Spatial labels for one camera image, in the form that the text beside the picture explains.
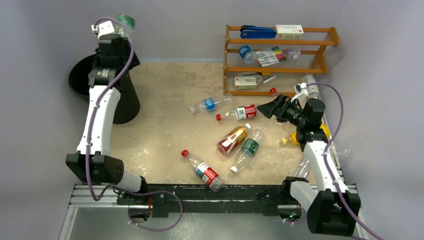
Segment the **dark green label bottle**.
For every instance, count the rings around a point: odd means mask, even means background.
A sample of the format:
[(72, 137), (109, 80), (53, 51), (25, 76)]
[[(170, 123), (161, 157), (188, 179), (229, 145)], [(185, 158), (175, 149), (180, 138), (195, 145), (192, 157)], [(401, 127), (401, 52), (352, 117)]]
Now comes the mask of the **dark green label bottle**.
[(265, 139), (260, 129), (254, 129), (234, 158), (230, 171), (238, 174), (244, 169), (251, 168), (255, 163), (255, 155)]

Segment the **green label plastic bottle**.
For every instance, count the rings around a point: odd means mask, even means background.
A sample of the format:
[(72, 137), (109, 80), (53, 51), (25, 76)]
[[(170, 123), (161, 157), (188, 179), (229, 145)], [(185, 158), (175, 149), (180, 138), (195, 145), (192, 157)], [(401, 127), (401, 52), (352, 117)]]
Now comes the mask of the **green label plastic bottle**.
[(130, 15), (120, 14), (116, 16), (120, 24), (115, 24), (115, 30), (122, 37), (127, 38), (128, 33), (132, 34), (135, 30), (135, 19)]

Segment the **red white label bottle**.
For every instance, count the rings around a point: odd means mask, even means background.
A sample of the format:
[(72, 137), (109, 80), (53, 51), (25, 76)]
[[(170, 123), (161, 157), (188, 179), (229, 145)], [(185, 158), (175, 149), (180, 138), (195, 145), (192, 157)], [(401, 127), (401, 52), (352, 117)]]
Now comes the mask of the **red white label bottle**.
[(256, 116), (257, 116), (257, 108), (254, 104), (250, 104), (250, 105), (238, 106), (234, 108), (233, 110), (226, 113), (216, 114), (215, 118), (218, 122), (220, 122), (226, 119), (235, 119), (236, 121), (240, 121), (240, 120), (252, 119), (252, 118), (255, 118)]

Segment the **red cap red label bottle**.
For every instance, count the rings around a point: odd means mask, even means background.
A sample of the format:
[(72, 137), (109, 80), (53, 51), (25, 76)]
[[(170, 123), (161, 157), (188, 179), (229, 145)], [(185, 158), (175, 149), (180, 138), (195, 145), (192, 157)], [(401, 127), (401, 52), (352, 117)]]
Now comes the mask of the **red cap red label bottle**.
[(225, 183), (221, 177), (208, 163), (200, 157), (192, 154), (187, 149), (181, 152), (183, 158), (187, 159), (193, 167), (193, 172), (209, 187), (213, 192), (218, 192)]

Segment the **clear bottle under right arm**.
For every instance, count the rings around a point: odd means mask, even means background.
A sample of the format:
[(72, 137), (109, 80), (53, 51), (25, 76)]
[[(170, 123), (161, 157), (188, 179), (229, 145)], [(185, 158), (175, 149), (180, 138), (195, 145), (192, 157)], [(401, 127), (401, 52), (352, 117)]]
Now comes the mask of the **clear bottle under right arm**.
[(292, 177), (296, 178), (308, 178), (309, 174), (312, 171), (312, 165), (308, 159), (308, 157), (304, 154), (303, 157), (300, 159), (297, 167), (291, 174)]

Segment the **blue label plastic bottle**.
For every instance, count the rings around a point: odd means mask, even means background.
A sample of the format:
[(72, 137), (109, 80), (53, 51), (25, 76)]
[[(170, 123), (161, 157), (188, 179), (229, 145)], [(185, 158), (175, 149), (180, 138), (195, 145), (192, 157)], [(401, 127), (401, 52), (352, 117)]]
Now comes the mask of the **blue label plastic bottle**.
[(212, 96), (200, 100), (195, 105), (191, 106), (189, 109), (192, 114), (200, 112), (209, 113), (232, 103), (233, 95), (231, 93), (225, 93), (222, 95)]

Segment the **red gold label bottle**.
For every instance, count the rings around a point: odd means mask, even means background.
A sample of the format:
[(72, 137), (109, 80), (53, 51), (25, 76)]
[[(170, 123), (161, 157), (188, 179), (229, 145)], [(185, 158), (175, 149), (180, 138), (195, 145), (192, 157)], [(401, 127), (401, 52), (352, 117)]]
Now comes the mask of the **red gold label bottle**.
[(217, 143), (217, 149), (224, 156), (229, 155), (248, 137), (251, 128), (252, 125), (249, 123), (235, 127)]

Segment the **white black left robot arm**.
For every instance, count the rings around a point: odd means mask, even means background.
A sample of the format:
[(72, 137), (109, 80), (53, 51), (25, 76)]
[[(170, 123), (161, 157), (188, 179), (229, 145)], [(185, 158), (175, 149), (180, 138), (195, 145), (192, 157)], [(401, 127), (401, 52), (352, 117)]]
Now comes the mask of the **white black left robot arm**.
[(149, 199), (144, 177), (128, 172), (122, 160), (111, 156), (114, 124), (132, 121), (141, 104), (129, 71), (140, 65), (131, 37), (117, 33), (99, 37), (96, 56), (88, 74), (89, 107), (84, 131), (66, 166), (88, 184), (105, 184), (125, 190), (138, 205)]

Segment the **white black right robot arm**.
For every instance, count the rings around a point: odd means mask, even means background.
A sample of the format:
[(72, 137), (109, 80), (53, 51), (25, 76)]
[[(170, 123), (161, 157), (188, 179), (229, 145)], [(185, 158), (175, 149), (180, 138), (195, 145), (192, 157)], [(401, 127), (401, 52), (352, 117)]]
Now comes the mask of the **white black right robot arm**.
[(328, 152), (330, 142), (321, 129), (325, 107), (323, 101), (310, 98), (301, 108), (280, 94), (256, 109), (268, 119), (275, 117), (279, 123), (296, 127), (296, 140), (315, 177), (316, 189), (305, 178), (287, 177), (280, 191), (282, 200), (288, 204), (298, 201), (312, 234), (351, 237), (361, 199), (345, 185)]

